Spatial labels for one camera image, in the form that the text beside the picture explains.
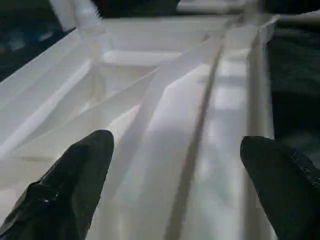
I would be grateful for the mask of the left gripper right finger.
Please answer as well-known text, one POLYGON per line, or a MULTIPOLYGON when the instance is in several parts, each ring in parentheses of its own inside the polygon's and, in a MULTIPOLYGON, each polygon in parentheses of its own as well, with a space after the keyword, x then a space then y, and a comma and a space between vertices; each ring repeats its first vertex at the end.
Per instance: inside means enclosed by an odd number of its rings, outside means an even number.
POLYGON ((297 150, 262 136, 245 136, 240 158, 280 240, 320 238, 320 171, 297 150))

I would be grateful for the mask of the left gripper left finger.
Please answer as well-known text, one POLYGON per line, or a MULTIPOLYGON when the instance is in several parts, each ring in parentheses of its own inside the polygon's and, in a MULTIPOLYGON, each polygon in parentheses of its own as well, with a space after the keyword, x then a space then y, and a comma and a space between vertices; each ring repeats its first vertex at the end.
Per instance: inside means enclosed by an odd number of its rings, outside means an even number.
POLYGON ((108 174, 114 136, 102 129, 72 144, 30 183, 0 227, 2 240, 84 240, 108 174))

